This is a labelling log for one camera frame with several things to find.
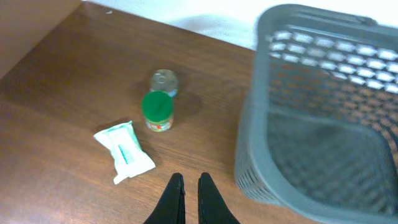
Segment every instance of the wooden surface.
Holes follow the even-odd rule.
[[[247,199],[233,179],[239,110],[253,52],[83,3],[0,81],[0,223],[142,223],[170,176],[185,181],[187,223],[209,172],[241,223],[310,223]],[[175,70],[175,124],[147,129],[140,102],[158,68]],[[109,151],[93,139],[133,120],[157,167],[113,184]]]
[[[80,0],[0,1],[0,78],[80,3]]]

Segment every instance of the white wall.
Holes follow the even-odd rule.
[[[372,17],[398,26],[393,1],[359,0],[91,0],[155,21],[255,49],[255,24],[261,13],[278,4],[294,3]]]

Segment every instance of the green lid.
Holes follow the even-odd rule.
[[[142,100],[142,112],[149,121],[164,121],[173,113],[173,98],[162,91],[147,93]]]

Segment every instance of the gray laundry basket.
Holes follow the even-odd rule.
[[[257,34],[238,187],[319,222],[398,223],[398,30],[283,5]]]

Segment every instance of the black shoes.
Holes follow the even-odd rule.
[[[184,224],[184,181],[181,174],[173,174],[158,204],[144,224]],[[202,173],[198,183],[199,224],[239,224],[229,211],[210,174]]]

